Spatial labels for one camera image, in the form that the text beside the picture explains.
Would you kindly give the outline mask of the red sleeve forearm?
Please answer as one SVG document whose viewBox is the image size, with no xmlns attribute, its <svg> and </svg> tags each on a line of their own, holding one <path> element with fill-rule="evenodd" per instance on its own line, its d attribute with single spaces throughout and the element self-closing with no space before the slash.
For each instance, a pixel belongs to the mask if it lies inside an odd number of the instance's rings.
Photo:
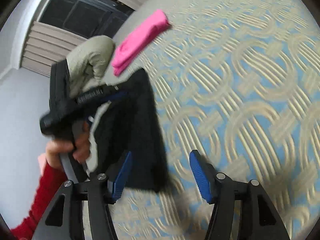
<svg viewBox="0 0 320 240">
<path fill-rule="evenodd" d="M 63 171 L 52 168 L 49 164 L 44 166 L 43 175 L 40 178 L 39 187 L 28 216 L 22 220 L 19 226 L 10 230 L 15 239 L 32 239 L 47 206 L 66 180 L 67 177 Z"/>
</svg>

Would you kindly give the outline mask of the left hand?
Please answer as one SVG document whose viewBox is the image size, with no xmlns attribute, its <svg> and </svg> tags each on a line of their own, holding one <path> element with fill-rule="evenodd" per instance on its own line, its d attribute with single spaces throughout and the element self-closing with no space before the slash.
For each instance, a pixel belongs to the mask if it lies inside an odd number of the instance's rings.
<svg viewBox="0 0 320 240">
<path fill-rule="evenodd" d="M 76 139 L 75 143 L 62 140 L 53 139 L 46 145 L 46 161 L 52 168 L 63 170 L 60 154 L 73 153 L 73 158 L 80 164 L 83 164 L 90 156 L 90 142 L 89 142 L 89 124 L 83 123 L 82 132 Z"/>
</svg>

